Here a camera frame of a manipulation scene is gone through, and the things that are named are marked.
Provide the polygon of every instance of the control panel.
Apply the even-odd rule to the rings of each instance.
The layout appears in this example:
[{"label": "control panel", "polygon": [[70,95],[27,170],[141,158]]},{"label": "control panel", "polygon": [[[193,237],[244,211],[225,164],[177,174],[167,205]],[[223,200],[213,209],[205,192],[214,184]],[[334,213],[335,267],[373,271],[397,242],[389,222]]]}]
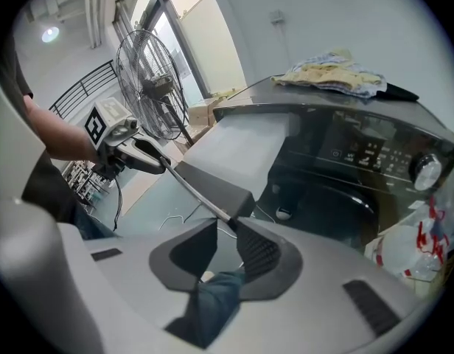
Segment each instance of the control panel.
[{"label": "control panel", "polygon": [[310,166],[363,178],[381,175],[385,184],[411,192],[431,189],[454,164],[454,145],[403,122],[366,112],[314,109],[303,119],[291,153],[308,157]]}]

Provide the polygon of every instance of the ceiling light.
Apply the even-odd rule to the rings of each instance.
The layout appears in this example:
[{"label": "ceiling light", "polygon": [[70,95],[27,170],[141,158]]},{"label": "ceiling light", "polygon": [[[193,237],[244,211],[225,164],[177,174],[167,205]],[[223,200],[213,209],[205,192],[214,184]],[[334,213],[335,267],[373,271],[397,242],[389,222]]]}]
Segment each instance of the ceiling light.
[{"label": "ceiling light", "polygon": [[56,37],[58,37],[58,33],[60,30],[57,27],[50,27],[42,34],[42,41],[46,44],[52,42]]}]

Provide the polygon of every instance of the wall outlet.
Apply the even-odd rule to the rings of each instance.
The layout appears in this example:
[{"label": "wall outlet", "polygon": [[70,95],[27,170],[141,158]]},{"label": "wall outlet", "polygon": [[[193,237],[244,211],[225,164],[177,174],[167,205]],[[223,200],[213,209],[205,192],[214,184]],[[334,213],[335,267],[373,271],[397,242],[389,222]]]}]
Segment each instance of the wall outlet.
[{"label": "wall outlet", "polygon": [[273,25],[282,24],[284,22],[284,14],[281,10],[270,12],[270,22]]}]

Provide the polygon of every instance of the washing machine lid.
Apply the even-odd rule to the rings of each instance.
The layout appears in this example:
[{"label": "washing machine lid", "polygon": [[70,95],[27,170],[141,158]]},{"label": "washing machine lid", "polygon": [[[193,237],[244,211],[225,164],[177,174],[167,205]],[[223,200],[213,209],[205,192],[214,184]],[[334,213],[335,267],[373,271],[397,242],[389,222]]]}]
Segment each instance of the washing machine lid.
[{"label": "washing machine lid", "polygon": [[454,144],[454,133],[418,102],[363,99],[313,87],[278,86],[269,77],[222,101],[214,108],[214,116],[219,122],[230,114],[299,112],[311,108],[362,111],[404,122]]}]

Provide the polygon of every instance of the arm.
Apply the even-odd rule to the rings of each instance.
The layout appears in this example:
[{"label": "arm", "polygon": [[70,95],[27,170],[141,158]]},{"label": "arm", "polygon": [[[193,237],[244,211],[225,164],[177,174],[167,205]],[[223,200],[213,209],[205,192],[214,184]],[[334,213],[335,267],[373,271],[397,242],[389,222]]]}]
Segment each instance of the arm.
[{"label": "arm", "polygon": [[39,108],[28,94],[24,96],[24,103],[30,121],[53,159],[98,161],[96,150],[82,128]]}]

